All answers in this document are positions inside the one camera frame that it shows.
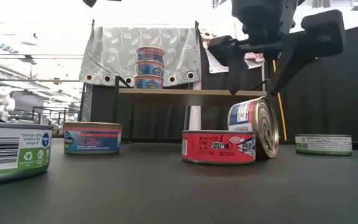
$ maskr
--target red can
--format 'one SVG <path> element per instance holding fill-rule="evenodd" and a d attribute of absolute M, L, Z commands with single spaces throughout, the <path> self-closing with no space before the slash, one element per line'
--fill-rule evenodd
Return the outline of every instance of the red can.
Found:
<path fill-rule="evenodd" d="M 255 133 L 243 131 L 182 131 L 182 159 L 211 165 L 255 162 Z"/>

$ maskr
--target gray table surface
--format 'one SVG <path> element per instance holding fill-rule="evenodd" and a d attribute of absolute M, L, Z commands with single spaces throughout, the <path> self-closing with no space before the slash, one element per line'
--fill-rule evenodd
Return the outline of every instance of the gray table surface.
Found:
<path fill-rule="evenodd" d="M 77 156 L 54 139 L 46 174 L 0 184 L 0 223 L 358 223 L 358 151 L 280 146 L 276 159 L 219 167 L 182 162 L 179 144 Z"/>

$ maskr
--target yellow cable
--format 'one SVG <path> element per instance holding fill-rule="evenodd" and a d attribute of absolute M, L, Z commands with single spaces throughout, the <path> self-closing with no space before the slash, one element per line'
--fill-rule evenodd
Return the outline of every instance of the yellow cable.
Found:
<path fill-rule="evenodd" d="M 273 60 L 273 69 L 274 72 L 276 72 L 276 61 Z M 287 140 L 287 129 L 285 128 L 285 119 L 284 119 L 284 110 L 283 110 L 283 105 L 281 104 L 281 96 L 280 93 L 278 93 L 278 104 L 280 105 L 280 112 L 281 112 L 281 120 L 283 123 L 283 132 L 284 132 L 284 140 Z"/>

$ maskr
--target shelf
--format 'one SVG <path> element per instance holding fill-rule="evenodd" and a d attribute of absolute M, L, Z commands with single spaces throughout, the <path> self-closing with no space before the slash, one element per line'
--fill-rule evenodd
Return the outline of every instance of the shelf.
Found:
<path fill-rule="evenodd" d="M 238 91 L 231 95 L 229 90 L 151 90 L 120 88 L 119 96 L 135 104 L 182 105 L 182 106 L 219 106 L 233 105 L 260 96 L 265 91 Z"/>

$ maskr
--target tuna can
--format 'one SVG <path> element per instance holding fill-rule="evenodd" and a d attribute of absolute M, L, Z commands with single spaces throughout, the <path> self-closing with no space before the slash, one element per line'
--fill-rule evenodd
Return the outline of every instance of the tuna can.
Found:
<path fill-rule="evenodd" d="M 162 89 L 163 84 L 164 79 L 156 75 L 137 75 L 134 88 Z"/>
<path fill-rule="evenodd" d="M 53 126 L 0 123 L 0 182 L 46 172 Z"/>
<path fill-rule="evenodd" d="M 257 160 L 274 158 L 278 151 L 277 119 L 269 99 L 258 99 L 233 105 L 227 118 L 230 131 L 255 131 Z"/>
<path fill-rule="evenodd" d="M 298 134 L 296 152 L 301 154 L 351 156 L 352 136 L 332 134 Z"/>
<path fill-rule="evenodd" d="M 245 131 L 182 131 L 182 159 L 210 165 L 255 162 L 255 133 Z"/>
<path fill-rule="evenodd" d="M 137 60 L 154 60 L 164 63 L 165 52 L 158 47 L 141 47 L 136 50 Z"/>
<path fill-rule="evenodd" d="M 136 62 L 136 75 L 156 75 L 164 77 L 164 64 L 153 60 L 143 60 Z"/>
<path fill-rule="evenodd" d="M 121 124 L 65 122 L 64 148 L 68 154 L 113 154 L 119 152 Z"/>

